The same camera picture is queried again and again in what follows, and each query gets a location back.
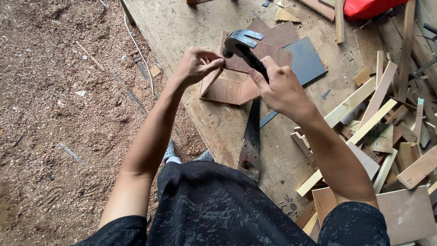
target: white sock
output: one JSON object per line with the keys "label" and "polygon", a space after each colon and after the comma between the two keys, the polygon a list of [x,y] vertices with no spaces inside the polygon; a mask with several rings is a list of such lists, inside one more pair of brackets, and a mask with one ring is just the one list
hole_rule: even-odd
{"label": "white sock", "polygon": [[180,161],[179,157],[177,156],[170,156],[169,158],[167,158],[167,160],[165,161],[165,163],[167,164],[168,162],[176,162],[178,164],[182,164],[182,162]]}

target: white cable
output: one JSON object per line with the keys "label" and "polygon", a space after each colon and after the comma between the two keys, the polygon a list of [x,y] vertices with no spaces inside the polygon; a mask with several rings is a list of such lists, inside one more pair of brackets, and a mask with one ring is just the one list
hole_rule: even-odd
{"label": "white cable", "polygon": [[128,23],[126,22],[126,13],[125,13],[125,25],[126,25],[126,28],[128,29],[129,36],[131,36],[132,41],[133,41],[134,44],[135,44],[135,47],[137,47],[137,50],[138,50],[138,52],[139,52],[139,55],[141,56],[142,60],[144,61],[144,64],[146,64],[147,72],[149,73],[149,78],[150,78],[150,87],[152,87],[152,94],[153,94],[153,96],[155,96],[155,90],[153,89],[153,80],[152,80],[152,76],[150,75],[149,66],[147,65],[146,60],[145,60],[144,57],[142,56],[142,54],[141,54],[141,50],[139,50],[138,45],[136,45],[136,42],[135,42],[135,40],[134,40],[134,37],[132,36],[131,31],[129,30]]}

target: wooden workbench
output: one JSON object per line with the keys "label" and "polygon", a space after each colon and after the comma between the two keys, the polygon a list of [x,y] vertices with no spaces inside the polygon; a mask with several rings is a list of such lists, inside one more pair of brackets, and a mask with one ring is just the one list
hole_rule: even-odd
{"label": "wooden workbench", "polygon": [[[217,50],[222,31],[245,29],[255,16],[274,27],[274,17],[279,9],[275,3],[267,8],[261,6],[264,0],[214,0],[193,7],[183,0],[124,1],[168,77],[175,71],[184,50],[189,46],[208,46]],[[363,68],[353,32],[356,27],[345,23],[346,41],[338,46],[333,22],[297,0],[283,2],[285,9],[302,21],[302,27],[297,30],[299,37],[310,37],[328,70],[325,77],[305,89],[325,116],[356,90],[352,78]],[[328,89],[331,92],[326,100],[322,100],[322,95]],[[199,84],[186,90],[182,102],[214,159],[235,167],[251,103],[228,106],[228,111],[222,103],[198,97]],[[261,117],[269,111],[263,103]],[[276,204],[283,201],[287,193],[293,198],[300,214],[308,201],[295,191],[314,170],[290,137],[296,126],[290,119],[277,115],[261,129],[263,170],[259,185]],[[284,208],[284,212],[289,210],[289,207]]]}

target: sawdust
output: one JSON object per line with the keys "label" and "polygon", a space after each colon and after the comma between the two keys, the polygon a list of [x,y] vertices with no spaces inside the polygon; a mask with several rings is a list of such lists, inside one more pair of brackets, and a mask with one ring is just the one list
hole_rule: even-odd
{"label": "sawdust", "polygon": [[[129,52],[119,1],[9,1],[0,10],[0,244],[70,245],[96,231],[120,164],[156,103]],[[136,28],[149,66],[156,62]],[[102,71],[75,43],[79,41]],[[114,68],[123,80],[115,80]],[[167,78],[153,78],[160,93]],[[83,97],[75,92],[86,91]],[[179,105],[172,137],[182,161],[206,150]],[[60,144],[75,153],[79,163]],[[156,211],[156,181],[149,212]]]}

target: hammer handle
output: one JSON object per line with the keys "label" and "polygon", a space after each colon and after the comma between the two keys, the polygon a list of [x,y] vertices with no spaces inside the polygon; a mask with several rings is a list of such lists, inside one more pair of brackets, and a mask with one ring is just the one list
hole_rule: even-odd
{"label": "hammer handle", "polygon": [[243,60],[249,65],[249,67],[260,72],[266,79],[267,84],[269,83],[269,77],[267,76],[267,69],[264,67],[260,59],[258,59],[258,57],[252,53],[252,51],[249,50],[249,52],[246,52],[243,56]]}

